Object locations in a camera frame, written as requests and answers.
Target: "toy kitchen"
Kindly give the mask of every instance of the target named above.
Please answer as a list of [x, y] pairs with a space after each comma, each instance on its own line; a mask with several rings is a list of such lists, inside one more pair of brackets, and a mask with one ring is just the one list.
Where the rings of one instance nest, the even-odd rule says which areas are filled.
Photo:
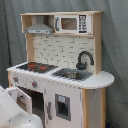
[[33, 104], [44, 128], [106, 127], [114, 76], [102, 71], [101, 18], [101, 11], [21, 14], [27, 62], [7, 69], [9, 86], [41, 96]]

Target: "tile backsplash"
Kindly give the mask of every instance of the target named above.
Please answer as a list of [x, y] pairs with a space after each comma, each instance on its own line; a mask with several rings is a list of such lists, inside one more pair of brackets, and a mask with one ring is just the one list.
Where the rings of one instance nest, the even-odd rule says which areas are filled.
[[[78, 56], [88, 51], [94, 57], [94, 39], [73, 36], [33, 36], [34, 59], [39, 63], [76, 68]], [[87, 55], [82, 56], [82, 63], [87, 62], [87, 70], [93, 70]]]

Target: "black stovetop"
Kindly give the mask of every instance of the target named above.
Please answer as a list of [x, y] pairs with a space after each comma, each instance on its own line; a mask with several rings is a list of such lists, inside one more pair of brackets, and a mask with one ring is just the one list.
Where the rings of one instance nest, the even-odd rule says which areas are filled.
[[19, 66], [17, 68], [23, 69], [23, 70], [28, 70], [31, 72], [46, 73], [48, 71], [51, 71], [52, 69], [57, 68], [57, 66], [36, 63], [36, 62], [30, 62], [30, 63], [24, 64], [22, 66]]

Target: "knob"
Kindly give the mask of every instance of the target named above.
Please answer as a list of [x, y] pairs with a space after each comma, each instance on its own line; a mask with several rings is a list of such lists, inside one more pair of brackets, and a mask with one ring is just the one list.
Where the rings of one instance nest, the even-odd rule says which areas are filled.
[[32, 82], [32, 86], [33, 88], [37, 88], [37, 82], [36, 81]]
[[14, 82], [18, 82], [19, 81], [18, 77], [14, 77], [13, 80], [14, 80]]

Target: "microwave window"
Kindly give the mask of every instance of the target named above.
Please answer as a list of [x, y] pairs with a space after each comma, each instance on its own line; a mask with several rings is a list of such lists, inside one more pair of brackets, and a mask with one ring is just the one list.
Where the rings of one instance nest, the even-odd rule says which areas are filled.
[[77, 19], [61, 18], [61, 26], [64, 30], [77, 30]]

